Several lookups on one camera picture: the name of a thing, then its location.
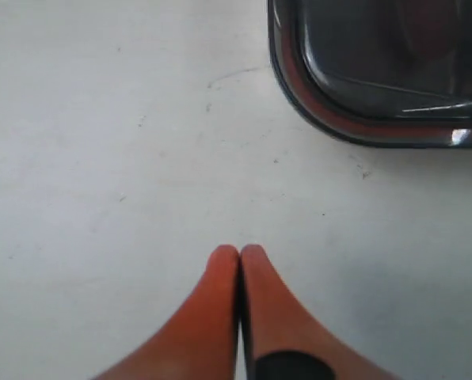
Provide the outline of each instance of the white floor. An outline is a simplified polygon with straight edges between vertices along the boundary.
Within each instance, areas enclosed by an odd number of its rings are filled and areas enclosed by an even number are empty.
[[[0,0],[0,380],[96,374],[223,242],[264,244],[390,371],[472,379],[472,151],[315,130],[265,18],[265,0]]]

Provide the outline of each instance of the concrete floor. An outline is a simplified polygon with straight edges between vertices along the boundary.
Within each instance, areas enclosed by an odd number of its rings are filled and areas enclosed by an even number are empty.
[[[312,128],[264,0],[0,0],[0,380],[114,363],[222,242],[388,370],[472,379],[472,151]]]

